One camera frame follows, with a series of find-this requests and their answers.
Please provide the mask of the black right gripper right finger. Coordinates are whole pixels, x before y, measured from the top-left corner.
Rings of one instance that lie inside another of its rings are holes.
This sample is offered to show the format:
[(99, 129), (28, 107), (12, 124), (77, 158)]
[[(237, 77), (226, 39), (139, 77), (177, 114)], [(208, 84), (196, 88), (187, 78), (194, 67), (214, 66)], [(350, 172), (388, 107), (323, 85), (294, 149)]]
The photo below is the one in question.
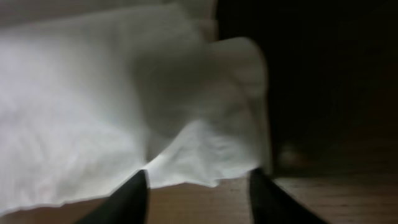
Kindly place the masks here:
[(251, 171), (249, 199), (254, 224), (326, 224), (263, 173)]

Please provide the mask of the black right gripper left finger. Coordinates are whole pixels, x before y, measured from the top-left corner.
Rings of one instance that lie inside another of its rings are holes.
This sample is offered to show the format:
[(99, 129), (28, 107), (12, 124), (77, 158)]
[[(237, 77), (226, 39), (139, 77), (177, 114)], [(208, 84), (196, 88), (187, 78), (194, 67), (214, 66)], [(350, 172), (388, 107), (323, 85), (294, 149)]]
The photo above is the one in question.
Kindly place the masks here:
[(146, 174), (145, 170), (137, 172), (75, 224), (146, 224), (149, 203)]

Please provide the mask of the white t-shirt with robot print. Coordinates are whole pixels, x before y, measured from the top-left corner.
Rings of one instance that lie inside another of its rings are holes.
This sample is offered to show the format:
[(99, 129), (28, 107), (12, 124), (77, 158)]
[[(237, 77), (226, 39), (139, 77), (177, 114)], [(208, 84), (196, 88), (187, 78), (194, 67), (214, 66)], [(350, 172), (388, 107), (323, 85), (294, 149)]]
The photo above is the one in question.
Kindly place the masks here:
[(34, 1), (1, 18), (1, 213), (269, 166), (267, 65), (211, 1)]

